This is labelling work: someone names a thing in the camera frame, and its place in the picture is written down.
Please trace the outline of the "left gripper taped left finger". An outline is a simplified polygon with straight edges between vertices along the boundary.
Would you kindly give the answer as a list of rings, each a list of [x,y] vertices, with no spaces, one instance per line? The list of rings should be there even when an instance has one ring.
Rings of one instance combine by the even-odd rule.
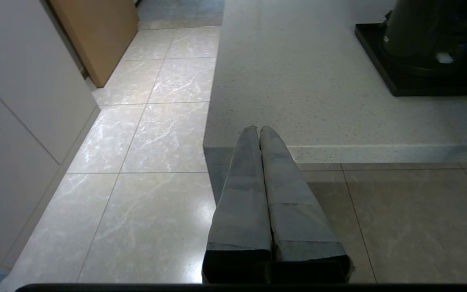
[[[272,235],[257,128],[241,131],[213,214],[202,264],[205,284],[265,281]]]

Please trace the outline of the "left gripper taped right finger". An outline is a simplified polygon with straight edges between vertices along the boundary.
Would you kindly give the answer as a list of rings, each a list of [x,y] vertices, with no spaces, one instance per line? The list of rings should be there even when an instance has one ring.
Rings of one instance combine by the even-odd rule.
[[[270,126],[260,132],[278,284],[348,283],[352,262],[284,141]]]

